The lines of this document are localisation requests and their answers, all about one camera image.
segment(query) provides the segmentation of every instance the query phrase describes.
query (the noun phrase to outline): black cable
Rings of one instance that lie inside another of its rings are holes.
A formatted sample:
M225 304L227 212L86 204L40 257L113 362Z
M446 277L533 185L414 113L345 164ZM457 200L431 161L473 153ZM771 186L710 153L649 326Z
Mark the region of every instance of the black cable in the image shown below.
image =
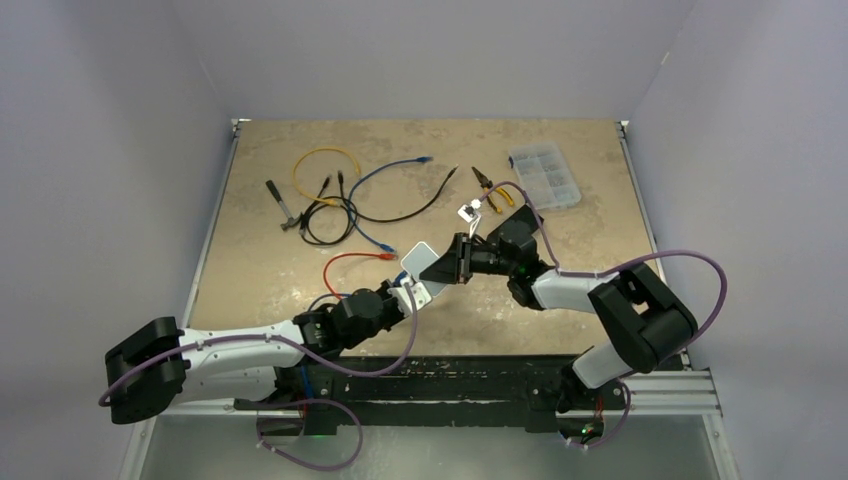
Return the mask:
M448 180L450 180L450 177L453 176L454 172L456 172L456 169L457 169L457 167L453 167L451 169L451 171L448 172L447 176L442 181L442 184L439 186L439 190L436 191L436 195L434 195L433 198L431 198L429 202L425 203L423 207L419 208L418 210L416 210L412 213L409 213L409 214L406 214L406 215L403 215L403 216L397 217L397 218L371 218L371 217L364 215L362 213L357 213L356 211L354 211L354 213L359 218L363 218L365 220L368 220L369 222L374 222L374 223L394 223L394 222L400 222L401 220L410 219L410 218L420 214L424 210L427 210L428 208L430 208L430 206L433 205L433 203L435 203L436 200L439 199L439 196L442 194L442 190L445 189L445 185L447 185Z
M339 195L338 196L330 195L330 196L327 196L327 197L322 197L322 195L324 194L324 190L327 188L327 185L330 183L330 176L328 175L327 178L324 180L324 184L321 187L321 190L318 192L318 195L316 195L316 197L323 198L323 199L339 200L343 206L340 206L338 208L350 210L354 215L357 215L358 211L356 209L356 205L354 205L353 202L351 202L350 200L348 200L344 196L344 177L342 176L341 172L338 173L338 179L339 179ZM347 224L345 225L344 231L341 233L341 235L339 235L338 238L333 239L333 240L324 240L324 239L319 238L317 235L315 235L315 232L312 231L312 226L309 224L309 222L310 222L310 220L312 220L313 215L315 215L319 211L321 211L324 208L329 207L329 206L331 206L331 205L328 205L328 204L322 203L322 202L318 202L318 201L313 201L306 208L306 210L303 212L303 215L301 215L300 238L304 242L306 242L307 244L312 245L312 246L316 246L316 247L332 247L334 245L338 245L338 244L342 243L347 237L349 237L351 235L351 233L353 233L353 229L354 229L353 221L351 220L351 216L347 215L347 212L345 212L345 218L347 220Z

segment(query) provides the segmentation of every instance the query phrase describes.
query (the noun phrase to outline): yellow cable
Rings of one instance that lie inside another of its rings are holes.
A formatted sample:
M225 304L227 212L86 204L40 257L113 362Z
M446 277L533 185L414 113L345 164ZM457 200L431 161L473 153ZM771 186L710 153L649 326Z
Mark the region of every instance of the yellow cable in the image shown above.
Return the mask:
M314 200L316 202L326 203L327 205L330 205L330 206L333 206L333 207L338 206L338 202L336 202L333 199L318 198L318 197L314 197L314 196L310 195L305 190L303 190L303 188L300 187L299 183L297 183L297 167L300 166L300 162L302 162L303 160L306 159L306 157L312 155L315 152L338 152L338 153L341 153L342 155L349 158L351 162L353 162L353 168L356 171L357 176L362 174L362 170L359 168L359 162L356 161L356 157L354 157L352 153L345 150L344 148L341 148L341 147L318 147L318 148L313 148L312 150L304 153L303 156L300 157L300 159L294 164L294 167L292 168L292 184L294 185L294 188L298 192L300 192L301 195L303 195L304 197L306 197L310 200Z

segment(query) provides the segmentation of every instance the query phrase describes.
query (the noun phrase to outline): white enclosure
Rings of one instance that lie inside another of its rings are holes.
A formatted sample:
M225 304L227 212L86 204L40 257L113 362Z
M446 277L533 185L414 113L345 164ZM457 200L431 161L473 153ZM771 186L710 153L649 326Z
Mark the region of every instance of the white enclosure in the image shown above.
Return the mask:
M844 477L846 51L838 0L0 0L0 478L118 475L103 353L182 312L230 118L451 116L629 120L658 245L728 271L742 478Z

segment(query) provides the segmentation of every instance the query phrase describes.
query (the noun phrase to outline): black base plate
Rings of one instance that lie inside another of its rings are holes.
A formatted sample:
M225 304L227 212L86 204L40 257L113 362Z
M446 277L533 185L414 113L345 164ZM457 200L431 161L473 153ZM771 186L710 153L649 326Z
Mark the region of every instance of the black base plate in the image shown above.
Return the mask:
M345 404L363 425L421 427L523 427L557 432L555 409L560 370L576 355L409 357L391 375L350 377L320 365L307 367L317 398ZM395 357L341 357L336 363L359 371L384 368ZM659 370L682 370L679 357ZM288 378L301 378L288 375ZM302 392L303 385L289 385ZM621 410L624 398L613 382L600 389L605 410ZM573 410L593 411L594 399ZM256 409L237 401L236 409ZM351 419L336 408L310 405L306 435L333 435Z

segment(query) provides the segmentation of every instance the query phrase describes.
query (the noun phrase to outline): clear plastic container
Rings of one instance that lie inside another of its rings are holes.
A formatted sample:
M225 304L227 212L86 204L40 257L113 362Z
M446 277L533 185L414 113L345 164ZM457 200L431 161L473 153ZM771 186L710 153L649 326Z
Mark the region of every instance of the clear plastic container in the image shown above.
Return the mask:
M568 208L580 202L580 189L556 143L512 147L509 162L537 209Z

